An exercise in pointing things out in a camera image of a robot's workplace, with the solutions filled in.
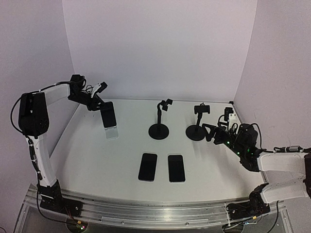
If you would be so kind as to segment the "clear acrylic phone stand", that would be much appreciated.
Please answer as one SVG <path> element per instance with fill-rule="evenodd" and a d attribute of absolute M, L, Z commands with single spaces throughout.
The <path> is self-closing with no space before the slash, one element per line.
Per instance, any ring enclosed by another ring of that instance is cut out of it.
<path fill-rule="evenodd" d="M 105 128 L 104 131 L 105 131 L 105 136 L 108 140 L 116 139 L 119 137 L 117 126 Z"/>

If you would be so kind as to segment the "black phone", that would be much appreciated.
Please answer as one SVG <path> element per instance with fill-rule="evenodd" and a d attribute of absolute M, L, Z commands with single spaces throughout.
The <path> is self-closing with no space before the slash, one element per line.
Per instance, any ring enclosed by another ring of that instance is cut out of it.
<path fill-rule="evenodd" d="M 153 182 L 156 174 L 157 155 L 144 153 L 142 155 L 138 179 L 140 181 Z"/>
<path fill-rule="evenodd" d="M 168 156 L 169 181 L 171 183 L 185 182 L 184 161 L 182 155 Z"/>
<path fill-rule="evenodd" d="M 115 127 L 117 125 L 113 102 L 106 102 L 100 109 L 104 128 Z"/>

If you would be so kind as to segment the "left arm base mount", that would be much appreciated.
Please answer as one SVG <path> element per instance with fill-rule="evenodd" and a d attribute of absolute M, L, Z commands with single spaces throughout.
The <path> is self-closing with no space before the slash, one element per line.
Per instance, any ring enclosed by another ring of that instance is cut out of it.
<path fill-rule="evenodd" d="M 82 202 L 67 199 L 62 196 L 59 181 L 52 186 L 37 185 L 41 202 L 39 207 L 45 210 L 66 214 L 71 217 L 79 217 L 82 210 Z"/>

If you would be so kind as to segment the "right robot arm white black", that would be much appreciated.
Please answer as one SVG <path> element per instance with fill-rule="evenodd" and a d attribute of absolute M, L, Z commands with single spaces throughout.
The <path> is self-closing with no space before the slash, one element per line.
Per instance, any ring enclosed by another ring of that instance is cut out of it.
<path fill-rule="evenodd" d="M 251 172 L 291 172 L 299 176 L 283 183 L 268 183 L 259 190 L 265 204 L 311 196 L 311 150 L 300 146 L 275 147 L 266 150 L 257 147 L 261 138 L 253 124 L 241 124 L 238 129 L 226 130 L 224 126 L 203 124 L 206 140 L 215 145 L 227 146 L 239 159 L 240 164 Z"/>

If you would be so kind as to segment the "black phone stand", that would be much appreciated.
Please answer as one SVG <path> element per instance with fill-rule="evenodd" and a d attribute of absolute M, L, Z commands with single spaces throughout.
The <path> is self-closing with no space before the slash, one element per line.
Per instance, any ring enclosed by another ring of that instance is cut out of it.
<path fill-rule="evenodd" d="M 166 125 L 161 123 L 161 117 L 162 117 L 162 111 L 167 111 L 168 106 L 172 105 L 172 103 L 173 103 L 172 99 L 167 99 L 167 100 L 162 100 L 157 105 L 157 123 L 153 124 L 148 130 L 148 134 L 152 139 L 162 140 L 168 137 L 169 128 Z"/>
<path fill-rule="evenodd" d="M 200 126 L 204 113 L 210 114 L 210 106 L 201 103 L 194 106 L 194 113 L 197 115 L 196 124 L 190 125 L 186 129 L 186 136 L 192 141 L 201 141 L 205 138 L 205 130 Z"/>

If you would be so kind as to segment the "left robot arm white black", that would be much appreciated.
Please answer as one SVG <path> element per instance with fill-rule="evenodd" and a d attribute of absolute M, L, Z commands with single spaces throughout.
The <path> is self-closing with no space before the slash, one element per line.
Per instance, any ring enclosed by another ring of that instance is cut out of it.
<path fill-rule="evenodd" d="M 99 97 L 99 94 L 106 88 L 105 82 L 87 87 L 85 77 L 74 74 L 69 81 L 58 82 L 37 91 L 24 93 L 16 101 L 19 105 L 19 113 L 18 125 L 14 128 L 26 138 L 38 178 L 39 190 L 44 195 L 50 191 L 60 190 L 46 145 L 50 125 L 48 106 L 61 99 L 68 99 L 86 106 L 89 111 L 100 111 L 106 138 L 117 138 L 113 102 L 105 102 Z"/>

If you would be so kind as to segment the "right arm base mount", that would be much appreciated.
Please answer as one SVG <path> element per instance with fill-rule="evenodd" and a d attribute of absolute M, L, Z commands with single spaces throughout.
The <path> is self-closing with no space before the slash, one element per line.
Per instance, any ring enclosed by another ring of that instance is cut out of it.
<path fill-rule="evenodd" d="M 264 203 L 261 192 L 268 183 L 257 186 L 249 195 L 249 201 L 241 203 L 230 203 L 226 210 L 231 220 L 242 218 L 258 217 L 271 211 L 270 205 Z"/>

